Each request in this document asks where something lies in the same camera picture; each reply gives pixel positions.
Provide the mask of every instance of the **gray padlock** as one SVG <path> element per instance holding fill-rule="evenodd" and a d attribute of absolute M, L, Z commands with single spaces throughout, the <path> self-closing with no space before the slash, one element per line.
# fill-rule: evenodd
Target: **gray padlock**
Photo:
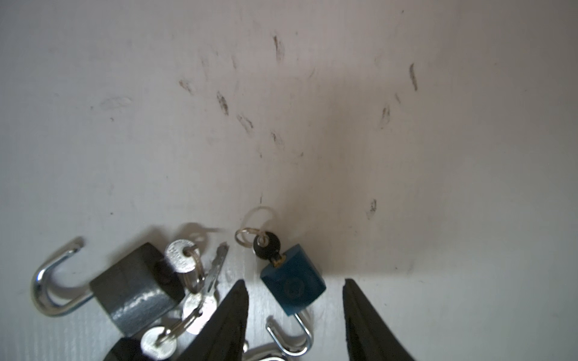
<path fill-rule="evenodd" d="M 32 301 L 43 314 L 64 316 L 95 297 L 118 329 L 133 336 L 175 308 L 184 298 L 183 285 L 163 261 L 163 254 L 145 243 L 92 280 L 86 291 L 65 304 L 48 293 L 49 276 L 83 246 L 73 241 L 46 261 L 32 279 Z"/>

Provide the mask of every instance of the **blue padlock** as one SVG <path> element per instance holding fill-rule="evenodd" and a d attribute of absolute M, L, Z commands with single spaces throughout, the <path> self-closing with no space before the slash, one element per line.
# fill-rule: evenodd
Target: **blue padlock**
<path fill-rule="evenodd" d="M 270 264 L 261 271 L 261 279 L 269 288 L 283 311 L 290 316 L 313 303 L 327 288 L 299 244 L 279 254 L 281 243 L 271 232 L 258 235 L 253 242 L 255 254 Z"/>

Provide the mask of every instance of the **key ring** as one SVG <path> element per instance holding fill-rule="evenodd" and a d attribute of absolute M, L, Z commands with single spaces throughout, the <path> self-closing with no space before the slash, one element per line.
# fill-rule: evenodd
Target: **key ring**
<path fill-rule="evenodd" d="M 253 247 L 253 242 L 249 242 L 249 241 L 244 239 L 245 234 L 259 236 L 259 238 L 257 239 L 257 244 L 261 247 L 267 247 L 267 245 L 269 244 L 269 237 L 267 236 L 267 234 L 265 233 L 264 230 L 257 229 L 257 228 L 251 228 L 251 227 L 245 227 L 245 228 L 238 229 L 237 232 L 235 232 L 235 241 L 237 241 L 237 243 L 239 243 L 240 245 L 242 245 L 245 248 L 252 248 Z"/>
<path fill-rule="evenodd" d="M 171 357 L 177 350 L 177 338 L 202 315 L 201 307 L 202 304 L 186 319 L 171 327 L 156 326 L 145 332 L 140 339 L 143 354 L 153 360 L 166 360 Z"/>
<path fill-rule="evenodd" d="M 193 271 L 183 275 L 184 284 L 185 287 L 187 287 L 188 290 L 192 293 L 199 293 L 205 285 L 205 270 L 203 269 L 203 263 L 194 250 L 186 251 L 186 255 L 192 257 L 195 260 L 197 266 Z"/>

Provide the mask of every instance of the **padlock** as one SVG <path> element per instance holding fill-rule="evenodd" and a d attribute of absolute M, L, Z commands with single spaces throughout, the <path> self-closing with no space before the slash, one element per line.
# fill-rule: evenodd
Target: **padlock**
<path fill-rule="evenodd" d="M 279 238 L 271 232 L 256 235 L 253 241 L 255 254 L 270 262 L 261 271 L 261 279 L 290 316 L 312 304 L 326 287 L 301 245 L 296 244 L 283 254 L 279 254 L 280 249 Z"/>
<path fill-rule="evenodd" d="M 82 246 L 78 240 L 69 243 L 35 273 L 32 301 L 43 314 L 63 316 L 95 297 L 118 329 L 130 337 L 184 298 L 183 285 L 163 254 L 145 243 L 92 280 L 82 295 L 62 305 L 55 303 L 48 293 L 49 275 Z"/>

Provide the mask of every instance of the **padlock body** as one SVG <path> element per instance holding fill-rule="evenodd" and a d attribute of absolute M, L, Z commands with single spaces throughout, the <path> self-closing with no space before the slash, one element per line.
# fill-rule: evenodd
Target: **padlock body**
<path fill-rule="evenodd" d="M 126 336 L 175 308 L 184 289 L 163 254 L 145 243 L 90 282 L 94 297 Z"/>
<path fill-rule="evenodd" d="M 286 259 L 281 266 L 267 265 L 261 271 L 261 279 L 289 316 L 321 296 L 325 282 L 299 244 L 289 248 L 284 255 Z"/>

